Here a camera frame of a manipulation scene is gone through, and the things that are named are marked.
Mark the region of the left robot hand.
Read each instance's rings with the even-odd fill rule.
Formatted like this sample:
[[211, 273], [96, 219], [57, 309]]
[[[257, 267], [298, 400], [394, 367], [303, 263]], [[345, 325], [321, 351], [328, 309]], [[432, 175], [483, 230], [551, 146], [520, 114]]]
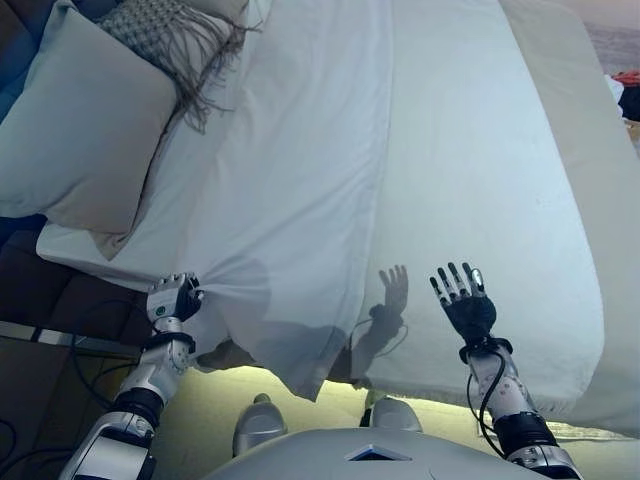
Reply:
[[201, 308], [204, 292], [193, 272], [172, 274], [154, 284], [147, 296], [147, 316], [152, 323], [163, 318], [185, 322]]

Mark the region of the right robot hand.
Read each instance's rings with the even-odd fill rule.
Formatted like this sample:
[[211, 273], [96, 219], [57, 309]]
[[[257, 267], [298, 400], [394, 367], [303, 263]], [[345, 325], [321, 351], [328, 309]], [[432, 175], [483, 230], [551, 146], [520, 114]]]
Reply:
[[464, 275], [449, 262], [447, 268], [439, 267], [437, 276], [430, 277], [429, 282], [454, 330], [471, 347], [491, 336], [497, 313], [481, 271], [466, 262], [462, 270]]

